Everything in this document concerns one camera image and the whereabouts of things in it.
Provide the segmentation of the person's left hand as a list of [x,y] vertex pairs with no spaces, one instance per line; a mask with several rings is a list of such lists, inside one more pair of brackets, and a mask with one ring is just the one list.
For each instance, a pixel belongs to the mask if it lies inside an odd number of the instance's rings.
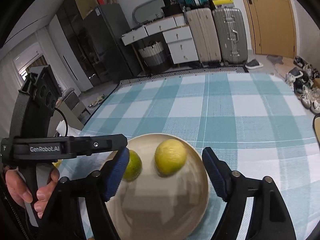
[[[21,207],[25,207],[24,202],[30,204],[33,201],[33,197],[25,182],[17,173],[17,170],[10,169],[9,166],[6,166],[4,168],[4,172],[5,183],[13,200]],[[43,216],[44,210],[48,204],[48,200],[51,197],[57,182],[59,181],[59,176],[60,174],[58,169],[53,168],[50,174],[49,183],[46,186],[40,187],[36,193],[37,202],[34,204],[34,209],[39,218],[42,218]]]

